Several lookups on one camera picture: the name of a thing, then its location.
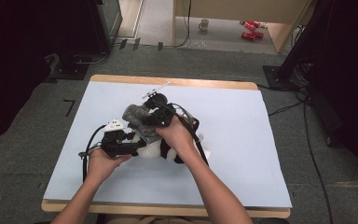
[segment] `floor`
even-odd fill
[[[140,16],[139,25],[134,27],[133,22],[121,26],[122,30],[136,29],[133,36],[122,35],[124,33],[119,31],[118,39],[129,39],[129,43],[133,43],[133,39],[141,38],[140,44],[157,45],[162,42],[164,46],[177,46],[184,43],[187,36],[187,24],[189,24],[189,40],[185,42],[184,46],[189,49],[214,49],[224,51],[242,51],[253,53],[267,53],[277,54],[273,47],[272,40],[269,36],[268,25],[266,28],[257,28],[257,32],[264,34],[263,38],[256,38],[255,40],[248,40],[241,38],[243,32],[248,32],[239,21],[225,21],[209,19],[207,31],[201,31],[199,24],[202,18],[175,18],[175,36],[172,30],[172,9],[173,1],[164,0],[144,0],[144,6],[139,15],[138,5],[135,2],[139,0],[121,0],[124,4],[121,8],[124,21],[134,21]],[[281,52],[287,55],[290,51],[290,43]]]

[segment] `black electronic device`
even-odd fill
[[[306,74],[308,91],[327,144],[358,157],[358,1],[336,0],[329,15],[324,51]]]
[[[317,1],[313,15],[301,36],[290,50],[281,66],[263,65],[263,71],[271,89],[298,89],[292,81],[299,63],[314,63],[324,51],[333,0]]]
[[[200,144],[200,140],[195,134],[195,131],[193,130],[193,123],[195,120],[193,116],[181,106],[177,104],[168,103],[167,97],[161,93],[157,93],[156,90],[152,90],[146,96],[148,96],[149,98],[146,102],[144,102],[144,106],[150,110],[153,110],[153,112],[151,112],[149,116],[145,117],[145,120],[143,120],[143,124],[146,126],[153,127],[168,127],[171,124],[173,116],[176,116],[190,132],[191,136],[196,142],[196,146],[200,152],[202,159],[205,161],[206,164],[208,164],[205,153]],[[179,115],[178,113],[176,113],[175,106],[182,110],[183,115]],[[91,147],[90,145],[95,134],[101,129],[103,129],[104,131],[101,143],[95,144]],[[89,140],[89,144],[87,145],[86,151],[80,152],[78,154],[83,160],[83,180],[86,179],[87,175],[87,157],[90,153],[92,153],[95,148],[100,147],[101,149],[103,149],[104,152],[106,152],[107,155],[114,158],[117,156],[128,154],[137,155],[137,149],[146,146],[146,141],[142,138],[137,143],[125,143],[124,141],[131,140],[135,133],[125,133],[123,129],[123,124],[119,120],[114,119],[107,125],[101,126],[94,132],[91,139]]]
[[[118,0],[21,0],[39,29],[59,55],[51,78],[80,79],[89,63],[111,51],[122,23]]]

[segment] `black device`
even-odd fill
[[[330,11],[324,52],[306,79],[327,144],[347,147],[358,157],[358,1],[336,1]]]
[[[324,51],[333,1],[317,1],[310,21],[281,66],[263,65],[270,88],[298,89],[298,86],[292,82],[294,70],[299,63],[314,63]]]
[[[20,0],[59,55],[50,77],[80,79],[88,63],[105,57],[122,23],[118,0]]]
[[[202,146],[200,144],[200,140],[192,129],[194,121],[193,116],[177,104],[168,104],[167,97],[161,93],[156,93],[154,91],[153,93],[148,94],[148,97],[149,98],[144,103],[144,106],[154,111],[150,113],[150,116],[146,117],[145,120],[143,120],[143,123],[147,126],[168,127],[171,124],[173,116],[176,116],[190,132],[191,136],[196,142],[196,146],[200,152],[201,157],[203,158],[205,163],[208,164],[205,153],[203,152]],[[183,116],[180,116],[176,113],[176,109],[174,108],[175,105],[184,112]],[[122,130],[123,126],[121,123],[119,123],[118,121],[112,122],[116,122],[110,123],[112,131],[108,131],[103,134],[103,139],[100,145],[97,144],[93,147],[90,146],[95,134],[101,129],[105,128],[106,125],[101,126],[94,132],[91,139],[89,140],[89,144],[87,145],[86,151],[80,152],[78,154],[83,160],[83,181],[86,179],[87,175],[87,157],[94,148],[100,147],[103,149],[103,151],[106,152],[107,155],[114,158],[127,154],[137,155],[136,150],[140,147],[146,146],[146,141],[142,138],[137,143],[124,143],[124,140],[131,140],[135,133],[125,133]]]
[[[0,135],[50,74],[49,45],[20,1],[0,1]]]
[[[124,140],[131,140],[135,133],[125,133],[122,130],[106,132],[101,141],[101,148],[110,157],[114,158],[120,155],[137,155],[136,150],[146,146],[146,141],[141,138],[137,143],[123,143]]]

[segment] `white plastic part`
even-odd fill
[[[168,85],[170,85],[170,84],[171,84],[171,82],[170,82],[170,81],[167,81],[167,83],[165,83],[164,85],[159,86],[159,87],[156,88],[156,89],[153,89],[152,91],[148,92],[146,95],[143,95],[143,96],[142,96],[142,99],[146,98],[147,96],[153,95],[153,94],[156,93],[157,91],[161,90],[162,88],[164,88],[164,87],[166,87],[166,86],[168,86]]]
[[[161,145],[161,140],[148,144],[145,147],[138,148],[137,152],[140,157],[145,159],[154,159],[158,158],[160,155],[159,146]]]
[[[112,132],[112,131],[117,131],[117,130],[123,130],[124,129],[124,125],[120,122],[120,120],[118,119],[114,119],[112,120],[112,122],[109,122],[104,128],[103,131],[104,132]]]
[[[167,161],[174,161],[175,158],[176,158],[176,151],[173,149],[173,148],[170,148],[170,150],[168,150],[168,153],[167,153]]]

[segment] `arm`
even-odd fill
[[[205,164],[194,147],[193,139],[178,118],[167,128],[157,128],[160,134],[193,175],[212,223],[253,223],[245,208],[231,190]]]
[[[131,155],[126,155],[112,159],[103,150],[95,149],[89,156],[89,173],[86,180],[71,202],[51,223],[83,223],[98,188],[122,162],[127,161],[130,157]]]

